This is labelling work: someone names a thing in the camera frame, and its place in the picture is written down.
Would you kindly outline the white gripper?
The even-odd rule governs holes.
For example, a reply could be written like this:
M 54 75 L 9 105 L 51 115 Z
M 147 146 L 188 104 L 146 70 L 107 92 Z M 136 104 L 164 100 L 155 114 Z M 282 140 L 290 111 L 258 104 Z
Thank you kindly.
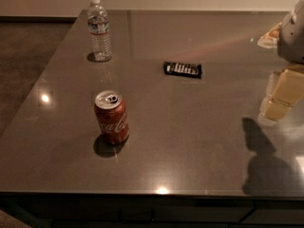
M 298 0 L 282 24 L 278 23 L 262 35 L 257 45 L 277 48 L 277 41 L 278 55 L 296 64 L 274 73 L 273 89 L 264 100 L 263 116 L 276 122 L 304 98 L 304 0 Z

